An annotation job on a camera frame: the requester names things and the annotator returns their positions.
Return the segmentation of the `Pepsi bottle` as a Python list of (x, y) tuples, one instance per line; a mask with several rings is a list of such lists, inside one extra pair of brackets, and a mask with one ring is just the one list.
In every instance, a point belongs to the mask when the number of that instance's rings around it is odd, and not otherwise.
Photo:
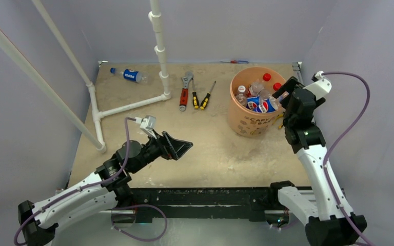
[(288, 92), (284, 92), (278, 98), (272, 96), (272, 94), (263, 89), (258, 96), (258, 105), (254, 109), (255, 112), (259, 113), (270, 113), (279, 110), (281, 106), (281, 101), (289, 95)]

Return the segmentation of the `red label bottle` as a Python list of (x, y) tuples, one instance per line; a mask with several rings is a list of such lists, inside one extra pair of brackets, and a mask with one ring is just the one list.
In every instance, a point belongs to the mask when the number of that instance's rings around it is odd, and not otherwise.
[(260, 81), (252, 82), (248, 87), (247, 97), (271, 97), (272, 93), (265, 89), (265, 84)]
[(249, 86), (249, 92), (252, 95), (259, 94), (264, 88), (267, 82), (271, 80), (271, 75), (269, 73), (264, 73), (260, 79), (255, 80)]

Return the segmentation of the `orange plastic bin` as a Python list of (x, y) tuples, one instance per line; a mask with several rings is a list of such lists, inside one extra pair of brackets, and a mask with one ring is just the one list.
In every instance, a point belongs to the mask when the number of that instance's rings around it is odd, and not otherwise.
[(260, 79), (264, 73), (271, 75), (271, 80), (266, 83), (265, 89), (274, 93), (273, 85), (283, 84), (285, 78), (277, 71), (266, 67), (249, 67), (239, 71), (232, 79), (229, 86), (227, 107), (227, 123), (234, 132), (245, 137), (257, 137), (263, 135), (273, 122), (274, 118), (284, 112), (283, 108), (270, 113), (259, 113), (242, 106), (235, 98), (238, 86), (249, 87), (252, 82)]

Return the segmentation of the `clear bottle red cap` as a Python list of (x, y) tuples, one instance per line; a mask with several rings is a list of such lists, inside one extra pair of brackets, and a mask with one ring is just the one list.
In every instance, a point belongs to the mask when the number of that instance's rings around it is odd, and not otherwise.
[(247, 101), (248, 101), (247, 95), (248, 95), (247, 87), (244, 85), (238, 86), (237, 90), (235, 91), (235, 98), (238, 101), (238, 103), (240, 103), (244, 107), (247, 105)]

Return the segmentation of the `Pepsi bottle front edge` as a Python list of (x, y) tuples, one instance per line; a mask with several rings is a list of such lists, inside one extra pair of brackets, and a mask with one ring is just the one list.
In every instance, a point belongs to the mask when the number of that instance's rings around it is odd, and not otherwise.
[(246, 108), (252, 111), (256, 111), (256, 108), (258, 108), (259, 104), (260, 104), (259, 96), (249, 97), (247, 98)]

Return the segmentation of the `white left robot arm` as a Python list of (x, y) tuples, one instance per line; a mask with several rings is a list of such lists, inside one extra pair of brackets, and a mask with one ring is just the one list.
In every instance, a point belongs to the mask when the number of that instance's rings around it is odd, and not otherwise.
[[(125, 210), (132, 205), (133, 192), (128, 182), (134, 174), (161, 157), (179, 160), (193, 143), (171, 137), (166, 131), (148, 137), (141, 144), (127, 140), (110, 159), (79, 183), (44, 201), (26, 200), (18, 205), (20, 228), (14, 237), (15, 245), (46, 245), (55, 237), (59, 220), (70, 218), (71, 212), (81, 211), (84, 204), (106, 204), (108, 208)], [(23, 234), (24, 242), (18, 241)]]

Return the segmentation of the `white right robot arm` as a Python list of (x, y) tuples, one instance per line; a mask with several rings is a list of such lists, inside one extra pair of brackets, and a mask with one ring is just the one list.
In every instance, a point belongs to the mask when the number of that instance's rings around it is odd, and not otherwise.
[(367, 227), (363, 215), (356, 215), (344, 195), (329, 162), (332, 149), (314, 122), (314, 111), (325, 102), (332, 85), (328, 73), (319, 71), (305, 86), (295, 77), (284, 83), (273, 96), (282, 99), (285, 109), (285, 137), (302, 163), (311, 184), (315, 203), (294, 186), (282, 185), (269, 192), (267, 201), (275, 209), (285, 206), (304, 225), (310, 245), (352, 245)]

